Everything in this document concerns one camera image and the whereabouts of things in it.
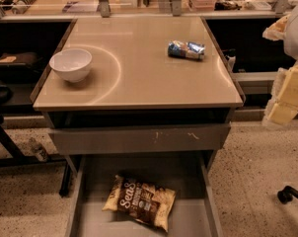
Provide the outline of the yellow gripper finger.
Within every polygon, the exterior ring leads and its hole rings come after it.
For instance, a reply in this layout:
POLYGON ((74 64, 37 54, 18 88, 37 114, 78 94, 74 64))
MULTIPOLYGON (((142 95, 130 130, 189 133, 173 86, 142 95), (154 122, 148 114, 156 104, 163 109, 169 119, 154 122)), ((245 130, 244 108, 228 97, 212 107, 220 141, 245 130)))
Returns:
POLYGON ((262 124, 287 125, 298 115, 298 62, 289 69, 279 68, 271 88, 262 124))
POLYGON ((267 40, 285 40, 286 29, 289 21, 289 16, 283 16, 275 23, 266 28, 262 36, 267 40))

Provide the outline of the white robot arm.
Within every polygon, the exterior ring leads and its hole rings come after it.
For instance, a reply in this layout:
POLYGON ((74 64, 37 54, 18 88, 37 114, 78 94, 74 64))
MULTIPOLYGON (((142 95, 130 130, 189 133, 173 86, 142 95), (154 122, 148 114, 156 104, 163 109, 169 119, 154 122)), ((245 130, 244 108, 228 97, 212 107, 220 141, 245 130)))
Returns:
POLYGON ((262 120, 266 126, 287 125, 298 115, 298 5, 266 28, 262 36, 282 40, 284 53, 295 59, 289 69, 277 70, 262 120))

